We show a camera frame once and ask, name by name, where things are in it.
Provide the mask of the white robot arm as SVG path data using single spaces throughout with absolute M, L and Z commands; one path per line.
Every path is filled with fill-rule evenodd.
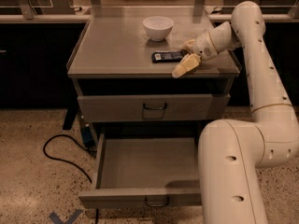
M 184 44 L 172 72 L 181 77 L 202 61 L 242 48 L 252 122 L 218 119 L 200 134 L 198 158 L 204 224 L 268 224 L 256 170 L 289 161 L 299 149 L 299 125 L 263 41 L 260 7 L 245 1 L 231 20 Z

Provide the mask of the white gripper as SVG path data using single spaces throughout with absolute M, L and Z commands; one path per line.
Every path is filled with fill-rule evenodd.
M 186 41 L 182 45 L 182 48 L 187 52 L 194 52 L 196 54 L 187 54 L 183 57 L 172 72 L 172 77 L 174 78 L 181 77 L 196 68 L 200 64 L 201 58 L 203 61 L 208 61 L 219 54 L 212 43 L 209 32 L 199 35 L 195 40 Z

